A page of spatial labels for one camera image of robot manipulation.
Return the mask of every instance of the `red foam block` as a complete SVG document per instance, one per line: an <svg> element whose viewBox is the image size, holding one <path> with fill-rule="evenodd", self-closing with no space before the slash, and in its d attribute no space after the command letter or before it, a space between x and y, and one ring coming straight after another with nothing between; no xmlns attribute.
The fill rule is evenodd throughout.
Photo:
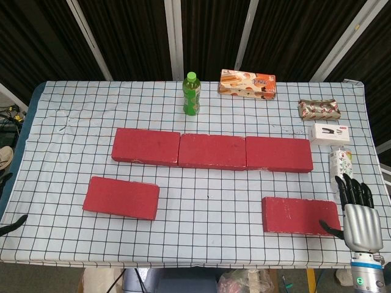
<svg viewBox="0 0 391 293"><path fill-rule="evenodd" d="M177 166L179 132L117 128L111 157L117 162Z"/></svg>
<svg viewBox="0 0 391 293"><path fill-rule="evenodd" d="M83 210L154 220L158 199L157 185L92 177Z"/></svg>
<svg viewBox="0 0 391 293"><path fill-rule="evenodd" d="M246 137L248 170L308 173L313 169L307 139Z"/></svg>
<svg viewBox="0 0 391 293"><path fill-rule="evenodd" d="M329 235L319 220L332 228L341 228L337 205L325 200L264 197L262 219L264 232Z"/></svg>
<svg viewBox="0 0 391 293"><path fill-rule="evenodd" d="M246 140L239 136L183 134L178 165L184 168L246 169Z"/></svg>

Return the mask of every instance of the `bottle cap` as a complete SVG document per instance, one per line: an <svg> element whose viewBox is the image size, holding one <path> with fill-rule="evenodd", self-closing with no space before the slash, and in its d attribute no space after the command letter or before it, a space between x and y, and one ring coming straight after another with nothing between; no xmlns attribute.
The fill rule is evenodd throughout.
<svg viewBox="0 0 391 293"><path fill-rule="evenodd" d="M189 81L189 82L194 82L194 81L196 81L196 79L197 79L196 73L193 72L193 71L190 71L190 72L188 73L188 81Z"/></svg>

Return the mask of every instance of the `white grid tablecloth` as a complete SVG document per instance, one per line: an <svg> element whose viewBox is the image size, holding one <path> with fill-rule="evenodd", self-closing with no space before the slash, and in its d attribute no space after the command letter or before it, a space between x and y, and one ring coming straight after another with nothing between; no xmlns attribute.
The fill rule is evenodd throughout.
<svg viewBox="0 0 391 293"><path fill-rule="evenodd" d="M117 127L307 138L299 99L335 98L350 127L355 178L379 211L388 261L391 207L373 146L361 83L277 83L273 101L220 95L203 82L198 116L183 113L180 82L47 82L1 224L0 260L71 266L338 267L351 253L334 237L264 233L261 198L334 200L329 146L312 146L308 174L118 163ZM91 176L160 186L155 221L82 210ZM338 206L342 223L342 211Z"/></svg>

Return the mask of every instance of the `snack box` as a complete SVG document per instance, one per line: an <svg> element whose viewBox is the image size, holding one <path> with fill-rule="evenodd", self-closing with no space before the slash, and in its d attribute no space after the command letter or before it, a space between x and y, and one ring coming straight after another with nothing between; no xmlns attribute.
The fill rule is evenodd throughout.
<svg viewBox="0 0 391 293"><path fill-rule="evenodd" d="M218 92L223 95L274 99L276 97L276 77L268 74L223 69L221 70Z"/></svg>

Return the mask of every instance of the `dark fabric backdrop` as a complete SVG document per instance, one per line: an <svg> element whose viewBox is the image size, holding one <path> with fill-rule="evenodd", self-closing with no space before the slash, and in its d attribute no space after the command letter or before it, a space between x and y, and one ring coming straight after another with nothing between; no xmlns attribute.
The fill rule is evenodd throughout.
<svg viewBox="0 0 391 293"><path fill-rule="evenodd" d="M380 11L327 81L362 81L375 145L391 139L391 2ZM382 155L391 165L391 151Z"/></svg>
<svg viewBox="0 0 391 293"><path fill-rule="evenodd" d="M163 0L79 4L114 80L172 80Z"/></svg>
<svg viewBox="0 0 391 293"><path fill-rule="evenodd" d="M241 70L307 82L364 0L260 0Z"/></svg>
<svg viewBox="0 0 391 293"><path fill-rule="evenodd" d="M0 1L0 82L29 104L47 80L102 80L65 0Z"/></svg>
<svg viewBox="0 0 391 293"><path fill-rule="evenodd" d="M233 69L250 0L181 0L183 69L218 81Z"/></svg>

